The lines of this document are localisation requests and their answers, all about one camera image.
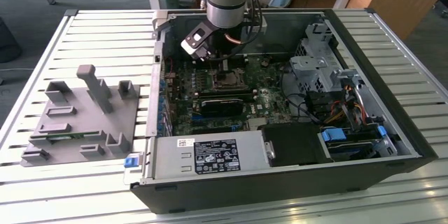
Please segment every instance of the warning label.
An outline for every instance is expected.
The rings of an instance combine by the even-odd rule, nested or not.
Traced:
[[[195,171],[198,174],[223,173],[241,168],[237,140],[195,143]]]

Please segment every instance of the gray stand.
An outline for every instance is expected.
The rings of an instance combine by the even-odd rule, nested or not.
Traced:
[[[133,149],[141,87],[121,81],[109,87],[95,66],[77,73],[89,88],[51,82],[45,113],[21,164],[39,166],[126,158]]]

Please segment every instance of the metal grated table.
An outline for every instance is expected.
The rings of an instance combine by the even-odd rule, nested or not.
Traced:
[[[81,64],[107,83],[142,85],[134,151],[146,146],[154,62],[153,11],[97,10],[66,16],[0,130],[3,223],[435,223],[448,221],[448,95],[375,14],[338,10],[345,25],[433,144],[441,159],[366,191],[158,216],[129,191],[123,160],[25,168],[29,137],[51,80],[83,86]]]

